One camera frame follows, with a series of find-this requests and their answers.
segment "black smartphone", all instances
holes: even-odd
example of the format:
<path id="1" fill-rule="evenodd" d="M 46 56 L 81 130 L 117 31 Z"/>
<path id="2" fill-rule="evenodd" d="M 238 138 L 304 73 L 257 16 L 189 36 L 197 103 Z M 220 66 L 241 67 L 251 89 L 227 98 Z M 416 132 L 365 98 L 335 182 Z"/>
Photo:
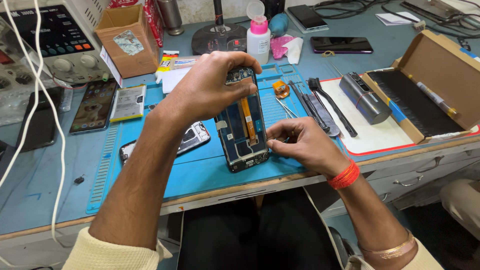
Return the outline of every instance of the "black smartphone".
<path id="1" fill-rule="evenodd" d="M 287 9 L 306 30 L 327 26 L 327 23 L 320 18 L 320 15 L 307 5 L 294 6 Z"/>
<path id="2" fill-rule="evenodd" d="M 70 134 L 78 135 L 106 130 L 110 123 L 117 87 L 115 79 L 88 83 L 82 103 L 70 127 Z"/>
<path id="3" fill-rule="evenodd" d="M 177 150 L 177 156 L 208 143 L 210 138 L 210 134 L 201 121 L 193 123 L 193 125 L 187 129 L 185 135 L 183 135 L 183 139 Z M 134 140 L 120 147 L 120 160 L 122 165 L 125 165 L 136 144 L 137 140 Z"/>
<path id="4" fill-rule="evenodd" d="M 227 73 L 225 84 L 234 85 L 242 81 L 257 85 L 252 68 L 231 70 Z M 268 160 L 270 151 L 258 92 L 235 101 L 214 120 L 231 172 L 240 172 Z"/>
<path id="5" fill-rule="evenodd" d="M 59 108 L 62 101 L 63 88 L 50 88 L 47 89 L 47 92 L 53 101 L 53 105 L 55 106 L 54 109 L 57 111 L 57 114 L 60 115 Z M 20 133 L 18 134 L 16 144 L 17 147 L 19 147 L 20 141 L 22 140 L 25 122 L 28 115 L 33 109 L 34 103 L 35 93 L 32 93 L 28 101 L 27 110 L 25 112 Z M 45 96 L 43 91 L 39 91 L 38 105 L 35 112 L 33 113 L 32 119 L 30 119 L 30 124 L 28 125 L 27 135 L 25 137 L 24 146 L 22 147 L 21 152 L 27 152 L 37 148 L 53 145 L 55 143 L 56 130 L 57 125 L 55 124 L 55 118 L 53 116 L 53 111 L 47 99 L 47 96 Z"/>
<path id="6" fill-rule="evenodd" d="M 311 37 L 314 53 L 373 53 L 366 37 Z"/>

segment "blue silicone repair mat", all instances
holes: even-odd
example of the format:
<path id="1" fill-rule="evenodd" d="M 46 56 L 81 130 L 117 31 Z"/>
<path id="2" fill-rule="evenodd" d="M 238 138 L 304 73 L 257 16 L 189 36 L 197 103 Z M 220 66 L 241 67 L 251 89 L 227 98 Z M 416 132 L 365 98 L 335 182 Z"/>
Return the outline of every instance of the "blue silicone repair mat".
<path id="1" fill-rule="evenodd" d="M 305 87 L 305 81 L 294 65 L 284 64 L 279 66 L 277 64 L 267 64 L 262 67 L 262 74 L 257 75 L 257 84 L 265 127 L 268 128 L 278 120 L 286 118 L 285 109 L 275 99 L 272 88 L 273 83 L 278 80 L 288 83 L 291 80 L 304 93 L 309 93 L 310 91 Z M 146 115 L 150 111 L 147 107 L 148 105 L 160 102 L 163 97 L 161 84 L 148 83 L 144 114 Z M 305 109 L 293 90 L 290 90 L 290 95 L 282 102 L 299 117 L 307 116 Z M 138 138 L 144 121 L 145 116 L 112 123 L 108 128 L 102 158 L 86 209 L 87 214 L 98 212 L 108 190 L 120 173 L 120 147 Z M 175 159 L 165 190 L 164 200 L 176 199 L 234 185 L 274 179 L 306 170 L 294 159 L 272 154 L 265 163 L 239 173 L 231 173 L 226 165 L 214 120 L 204 121 L 204 125 L 211 135 L 210 142 Z"/>

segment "power supply knob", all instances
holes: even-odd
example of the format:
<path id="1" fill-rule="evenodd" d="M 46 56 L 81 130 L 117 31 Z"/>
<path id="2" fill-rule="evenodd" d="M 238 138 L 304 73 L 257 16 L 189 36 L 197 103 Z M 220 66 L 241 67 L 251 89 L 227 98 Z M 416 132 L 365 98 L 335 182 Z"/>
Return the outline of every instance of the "power supply knob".
<path id="1" fill-rule="evenodd" d="M 82 55 L 82 57 L 80 57 L 80 62 L 86 68 L 94 68 L 96 66 L 96 59 L 90 55 Z"/>
<path id="2" fill-rule="evenodd" d="M 63 72 L 67 72 L 67 71 L 70 71 L 70 69 L 72 69 L 72 64 L 65 59 L 58 58 L 53 62 L 53 64 L 58 70 Z"/>
<path id="3" fill-rule="evenodd" d="M 32 81 L 32 77 L 28 73 L 17 73 L 17 77 L 15 78 L 15 81 L 17 81 L 21 85 L 26 85 L 29 82 Z"/>
<path id="4" fill-rule="evenodd" d="M 4 89 L 5 87 L 10 85 L 10 81 L 3 77 L 0 77 L 0 89 Z"/>

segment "white cable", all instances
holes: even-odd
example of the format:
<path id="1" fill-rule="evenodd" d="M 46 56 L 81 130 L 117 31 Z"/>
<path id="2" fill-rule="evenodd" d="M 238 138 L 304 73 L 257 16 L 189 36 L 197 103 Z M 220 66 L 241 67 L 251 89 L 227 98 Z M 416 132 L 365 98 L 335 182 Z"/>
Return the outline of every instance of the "white cable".
<path id="1" fill-rule="evenodd" d="M 25 45 L 22 41 L 22 38 L 20 36 L 20 33 L 18 32 L 18 29 L 17 29 L 17 25 L 15 24 L 15 21 L 13 21 L 13 18 L 12 18 L 12 15 L 10 14 L 10 9 L 8 7 L 8 1 L 7 0 L 4 0 L 3 2 L 3 5 L 5 6 L 5 11 L 8 15 L 8 18 L 10 20 L 10 23 L 12 24 L 12 28 L 17 36 L 17 40 L 18 42 L 20 43 L 20 46 L 22 47 L 22 51 L 28 61 L 28 63 L 30 64 L 30 68 L 32 69 L 32 71 L 35 70 L 35 67 L 32 63 L 32 60 L 30 59 L 30 57 L 28 56 L 28 53 L 25 49 Z M 64 244 L 62 244 L 55 236 L 55 222 L 56 222 L 56 216 L 57 216 L 57 209 L 58 209 L 58 204 L 59 204 L 59 201 L 60 201 L 60 195 L 61 195 L 61 190 L 63 188 L 63 182 L 65 180 L 65 135 L 63 134 L 63 131 L 61 129 L 61 126 L 60 126 L 60 122 L 59 122 L 59 119 L 58 119 L 58 114 L 57 114 L 57 111 L 55 110 L 55 105 L 53 104 L 53 101 L 52 99 L 50 98 L 50 95 L 48 94 L 47 90 L 45 89 L 45 86 L 43 85 L 42 81 L 40 80 L 40 74 L 42 72 L 42 67 L 43 67 L 43 57 L 42 57 L 42 54 L 40 52 L 40 42 L 39 42 L 39 28 L 40 28 L 40 24 L 41 24 L 41 16 L 40 16 L 40 10 L 39 10 L 39 7 L 38 7 L 38 0 L 34 0 L 34 3 L 35 3 L 35 11 L 37 13 L 37 31 L 36 31 L 36 35 L 35 35 L 35 40 L 36 40 L 36 49 L 37 49 L 37 53 L 38 53 L 38 57 L 39 57 L 39 60 L 40 60 L 40 66 L 39 66 L 39 69 L 37 70 L 35 74 L 35 78 L 36 78 L 36 104 L 38 103 L 38 86 L 37 84 L 40 83 L 40 86 L 42 87 L 42 90 L 43 92 L 45 93 L 45 96 L 47 97 L 49 103 L 50 103 L 50 106 L 52 108 L 52 111 L 53 111 L 53 116 L 55 118 L 55 124 L 57 125 L 57 129 L 59 130 L 59 133 L 60 133 L 60 137 L 61 137 L 61 140 L 62 140 L 62 145 L 61 145 L 61 153 L 60 153 L 60 160 L 61 160 L 61 178 L 60 178 L 60 185 L 59 185 L 59 189 L 58 189 L 58 192 L 57 192 L 57 199 L 55 200 L 55 206 L 53 208 L 53 215 L 52 215 L 52 227 L 51 227 L 51 232 L 52 232 L 52 238 L 53 240 L 58 243 L 59 245 L 61 245 L 62 247 L 64 248 L 69 248 L 71 246 L 66 246 Z M 27 118 L 27 121 L 25 122 L 25 128 L 24 128 L 24 133 L 22 135 L 22 139 L 21 139 L 21 144 L 20 146 L 18 147 L 17 151 L 15 152 L 15 155 L 13 156 L 13 159 L 11 160 L 7 170 L 5 171 L 5 174 L 4 176 L 2 177 L 2 180 L 0 181 L 0 187 L 1 185 L 3 184 L 3 182 L 5 181 L 5 179 L 7 178 L 8 176 L 8 173 L 10 171 L 10 169 L 12 168 L 12 165 L 13 163 L 15 162 L 17 156 L 18 156 L 18 153 L 20 152 L 20 150 L 22 149 L 22 146 L 23 146 L 23 142 L 25 141 L 25 137 L 26 137 L 26 130 L 27 130 L 27 127 L 29 125 L 29 122 L 30 122 L 30 119 L 31 119 L 31 115 L 32 113 L 35 112 L 34 109 L 32 109 L 32 111 L 30 112 L 29 114 L 29 118 Z"/>
<path id="2" fill-rule="evenodd" d="M 18 154 L 20 153 L 20 150 L 22 150 L 23 148 L 23 145 L 25 143 L 25 138 L 26 138 L 26 134 L 27 134 L 27 130 L 28 130 L 28 126 L 30 125 L 30 120 L 32 119 L 32 116 L 33 114 L 35 113 L 35 110 L 38 106 L 38 84 L 40 83 L 40 85 L 42 86 L 42 90 L 44 91 L 45 95 L 47 96 L 47 99 L 48 101 L 50 102 L 50 105 L 52 107 L 52 110 L 53 110 L 53 113 L 54 113 L 54 116 L 55 116 L 55 121 L 56 121 L 56 124 L 57 124 L 57 127 L 60 126 L 59 122 L 58 122 L 58 116 L 57 116 L 57 112 L 55 111 L 55 106 L 53 105 L 53 102 L 50 98 L 50 96 L 48 95 L 47 91 L 45 90 L 45 87 L 43 86 L 43 83 L 42 81 L 40 80 L 39 76 L 40 74 L 42 73 L 42 68 L 43 68 L 43 57 L 40 53 L 40 43 L 39 43 L 39 36 L 40 36 L 40 26 L 41 26 L 41 16 L 40 16 L 40 10 L 38 8 L 38 1 L 37 0 L 34 0 L 34 3 L 35 3 L 35 10 L 36 10 L 36 13 L 37 13 L 37 22 L 36 22 L 36 32 L 35 32 L 35 41 L 36 41 L 36 48 L 37 48 L 37 52 L 39 53 L 39 65 L 38 65 L 38 70 L 37 72 L 35 73 L 35 102 L 34 102 L 34 105 L 32 107 L 32 110 L 30 111 L 30 113 L 28 114 L 28 117 L 27 117 L 27 120 L 25 121 L 25 126 L 24 126 L 24 131 L 23 131 L 23 134 L 22 134 L 22 139 L 20 140 L 20 144 L 15 152 L 15 154 L 13 155 L 13 158 L 12 160 L 10 161 L 10 164 L 8 165 L 7 167 L 7 170 L 5 171 L 5 174 L 3 175 L 2 179 L 0 180 L 0 187 L 2 186 L 2 184 L 5 182 L 5 179 L 7 178 L 9 172 L 10 172 L 10 169 L 12 168 L 13 164 L 15 163 L 15 160 L 17 159 L 17 156 Z M 30 57 L 28 56 L 28 54 L 26 53 L 26 49 L 25 49 L 25 46 L 23 44 L 23 41 L 20 37 L 20 34 L 18 33 L 18 29 L 16 27 L 16 24 L 15 22 L 13 21 L 12 19 L 12 16 L 10 15 L 10 10 L 8 8 L 8 3 L 7 3 L 7 0 L 4 0 L 4 3 L 3 5 L 5 6 L 5 9 L 7 11 L 7 15 L 10 19 L 10 22 L 13 26 L 13 29 L 15 31 L 15 34 L 17 35 L 17 39 L 18 39 L 18 42 L 20 43 L 21 47 L 22 47 L 22 50 L 25 54 L 25 57 L 27 58 L 28 60 L 28 63 L 30 64 L 30 67 L 32 69 L 32 71 L 35 71 L 35 67 L 33 66 L 32 64 L 32 61 L 30 59 Z M 64 171 L 65 171 L 65 165 L 64 165 L 64 151 L 65 151 L 65 136 L 63 135 L 63 132 L 62 130 L 59 128 L 59 131 L 60 131 L 60 134 L 62 136 L 62 154 L 61 154 L 61 159 L 62 159 L 62 178 L 60 180 L 60 189 L 59 189 L 59 193 L 57 195 L 57 201 L 55 203 L 55 209 L 54 209 L 54 213 L 53 213 L 53 220 L 55 220 L 55 216 L 56 216 L 56 208 L 57 208 L 57 205 L 58 205 L 58 200 L 59 200 L 59 197 L 60 197 L 60 192 L 61 192 L 61 186 L 63 184 L 63 179 L 64 179 Z M 52 225 L 52 231 L 53 231 L 53 238 L 55 240 L 55 242 L 59 243 L 62 247 L 65 247 L 64 245 L 62 245 L 60 242 L 57 241 L 57 239 L 55 238 L 55 223 L 53 223 Z M 51 264 L 51 265 L 40 265 L 40 264 L 32 264 L 32 265 L 13 265 L 11 264 L 9 261 L 7 261 L 5 258 L 1 257 L 0 256 L 0 260 L 5 263 L 7 266 L 9 267 L 15 267 L 15 268 L 19 268 L 19 267 L 49 267 L 49 266 L 54 266 L 54 265 L 58 265 L 58 264 L 61 264 L 63 262 L 56 262 L 54 264 Z"/>
<path id="3" fill-rule="evenodd" d="M 2 261 L 4 264 L 6 264 L 7 266 L 9 267 L 51 267 L 51 266 L 55 266 L 57 264 L 61 264 L 63 263 L 63 261 L 59 261 L 59 262 L 56 262 L 54 264 L 50 264 L 50 265 L 44 265 L 44 264 L 26 264 L 26 265 L 14 265 L 14 264 L 11 264 L 9 261 L 5 260 L 3 257 L 0 256 L 0 261 Z"/>

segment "cream sweater sleeve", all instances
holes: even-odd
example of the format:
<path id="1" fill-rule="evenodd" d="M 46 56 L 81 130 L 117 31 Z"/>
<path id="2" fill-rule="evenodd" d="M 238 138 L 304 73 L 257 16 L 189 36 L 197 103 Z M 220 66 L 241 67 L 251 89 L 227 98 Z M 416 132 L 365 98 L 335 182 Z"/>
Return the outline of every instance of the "cream sweater sleeve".
<path id="1" fill-rule="evenodd" d="M 157 240 L 156 250 L 144 247 L 116 245 L 100 241 L 83 228 L 68 257 L 64 270 L 156 270 L 159 261 L 172 254 Z"/>
<path id="2" fill-rule="evenodd" d="M 442 266 L 433 258 L 422 243 L 415 238 L 419 246 L 419 250 L 413 260 L 409 262 L 402 270 L 443 270 Z M 345 270 L 375 270 L 358 256 L 352 256 L 348 259 Z"/>

